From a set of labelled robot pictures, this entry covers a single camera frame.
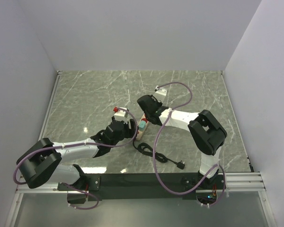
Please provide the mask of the teal plug adapter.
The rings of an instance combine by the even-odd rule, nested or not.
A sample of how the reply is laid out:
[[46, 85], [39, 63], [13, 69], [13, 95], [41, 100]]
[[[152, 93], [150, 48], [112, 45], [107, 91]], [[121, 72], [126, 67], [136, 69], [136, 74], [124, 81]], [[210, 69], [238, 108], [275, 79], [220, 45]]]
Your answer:
[[139, 123], [139, 130], [143, 131], [145, 126], [146, 126], [146, 122], [145, 121], [140, 121], [140, 123]]

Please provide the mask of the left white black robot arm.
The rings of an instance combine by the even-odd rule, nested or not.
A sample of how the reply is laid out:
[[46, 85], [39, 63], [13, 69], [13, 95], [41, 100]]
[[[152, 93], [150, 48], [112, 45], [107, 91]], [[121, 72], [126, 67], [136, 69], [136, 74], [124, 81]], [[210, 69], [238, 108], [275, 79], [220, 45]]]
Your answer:
[[118, 147], [118, 142], [123, 139], [133, 140], [136, 134], [136, 120], [124, 122], [113, 119], [104, 130], [85, 140], [58, 143], [43, 138], [16, 161], [17, 169], [30, 189], [52, 181], [67, 183], [74, 190], [80, 190], [85, 185], [82, 169], [77, 165], [63, 166], [62, 163], [101, 157]]

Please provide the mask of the beige power strip red sockets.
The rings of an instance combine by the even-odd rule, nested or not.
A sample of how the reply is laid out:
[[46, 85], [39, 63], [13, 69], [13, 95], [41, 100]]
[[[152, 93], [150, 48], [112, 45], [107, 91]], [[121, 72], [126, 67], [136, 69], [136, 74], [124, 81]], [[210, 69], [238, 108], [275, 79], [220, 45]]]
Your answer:
[[146, 119], [145, 114], [142, 115], [141, 119], [138, 121], [138, 132], [136, 140], [140, 140], [147, 129], [149, 121]]

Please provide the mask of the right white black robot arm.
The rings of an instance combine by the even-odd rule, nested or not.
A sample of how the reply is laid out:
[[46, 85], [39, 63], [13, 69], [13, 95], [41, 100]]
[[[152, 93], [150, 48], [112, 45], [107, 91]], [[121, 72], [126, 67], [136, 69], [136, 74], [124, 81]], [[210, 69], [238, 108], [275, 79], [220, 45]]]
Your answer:
[[186, 130], [201, 152], [198, 183], [208, 189], [218, 175], [219, 155], [227, 138], [227, 132], [208, 110], [199, 113], [189, 113], [163, 106], [153, 95], [144, 95], [137, 100], [144, 115], [150, 123], [159, 125], [160, 129], [155, 137], [154, 148], [164, 127], [174, 127]]

